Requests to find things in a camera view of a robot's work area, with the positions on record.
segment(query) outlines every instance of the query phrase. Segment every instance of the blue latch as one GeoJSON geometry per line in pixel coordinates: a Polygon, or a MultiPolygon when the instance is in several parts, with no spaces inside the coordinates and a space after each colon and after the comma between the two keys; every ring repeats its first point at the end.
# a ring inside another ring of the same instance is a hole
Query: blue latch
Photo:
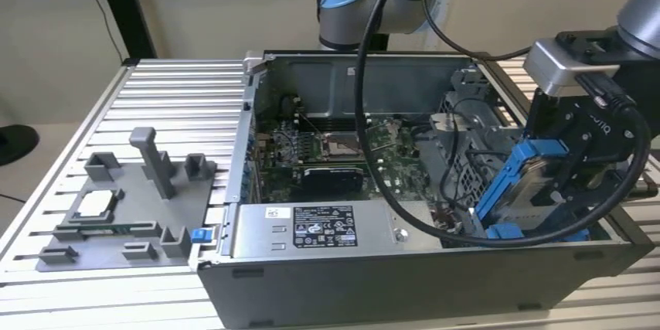
{"type": "Polygon", "coordinates": [[[189,239],[192,243],[210,243],[213,241],[213,231],[205,228],[196,228],[189,239]]]}
{"type": "Polygon", "coordinates": [[[568,243],[576,243],[580,241],[586,241],[588,239],[589,239],[589,230],[584,229],[573,233],[570,236],[564,237],[562,241],[566,241],[568,243]]]}
{"type": "Polygon", "coordinates": [[[525,237],[520,227],[514,223],[497,223],[485,230],[489,239],[517,239],[525,237]]]}
{"type": "Polygon", "coordinates": [[[476,204],[474,211],[478,220],[485,218],[508,187],[520,181],[520,171],[528,160],[536,157],[565,157],[566,155],[566,148],[556,139],[528,139],[513,146],[504,168],[490,182],[478,204],[476,204]]]}

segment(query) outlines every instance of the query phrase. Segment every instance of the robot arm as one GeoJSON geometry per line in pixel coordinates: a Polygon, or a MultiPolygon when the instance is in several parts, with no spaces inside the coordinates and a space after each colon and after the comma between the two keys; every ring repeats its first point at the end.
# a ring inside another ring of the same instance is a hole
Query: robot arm
{"type": "MultiPolygon", "coordinates": [[[[629,0],[617,21],[604,31],[560,32],[530,48],[524,67],[538,89],[516,149],[553,141],[565,153],[526,151],[520,166],[505,168],[476,207],[486,224],[514,222],[540,233],[574,219],[574,211],[594,206],[620,185],[637,137],[660,134],[660,0],[629,0]],[[632,107],[649,132],[625,117],[632,107]],[[524,167],[540,161],[554,168],[545,167],[540,191],[529,192],[521,185],[540,176],[524,167]]],[[[657,194],[654,185],[642,189],[628,197],[657,194]]]]}
{"type": "MultiPolygon", "coordinates": [[[[318,40],[326,49],[357,48],[374,3],[376,0],[321,0],[318,40]]],[[[388,0],[380,17],[378,32],[410,33],[420,28],[424,21],[421,0],[388,0]]]]}

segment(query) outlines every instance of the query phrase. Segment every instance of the power supply label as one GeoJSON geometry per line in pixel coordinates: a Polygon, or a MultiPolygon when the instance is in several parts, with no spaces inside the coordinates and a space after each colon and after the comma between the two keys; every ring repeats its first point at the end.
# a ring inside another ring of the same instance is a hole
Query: power supply label
{"type": "Polygon", "coordinates": [[[293,245],[302,247],[356,247],[357,230],[352,206],[293,208],[293,245]]]}

